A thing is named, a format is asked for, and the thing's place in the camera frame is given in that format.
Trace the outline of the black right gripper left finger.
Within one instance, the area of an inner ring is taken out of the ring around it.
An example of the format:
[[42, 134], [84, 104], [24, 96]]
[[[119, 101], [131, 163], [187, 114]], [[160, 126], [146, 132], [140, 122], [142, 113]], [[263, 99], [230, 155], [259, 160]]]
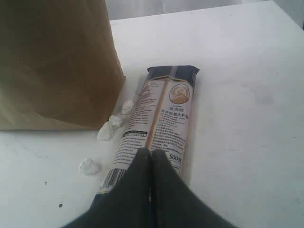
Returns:
[[149, 228], [150, 152], [141, 148], [120, 181], [95, 196], [90, 209], [66, 228]]

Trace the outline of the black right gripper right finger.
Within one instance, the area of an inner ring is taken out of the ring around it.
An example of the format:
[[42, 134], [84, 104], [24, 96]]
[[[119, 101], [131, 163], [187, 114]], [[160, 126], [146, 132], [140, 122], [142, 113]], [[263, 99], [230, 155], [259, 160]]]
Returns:
[[183, 182], [162, 150], [151, 154], [152, 214], [156, 228], [233, 228]]

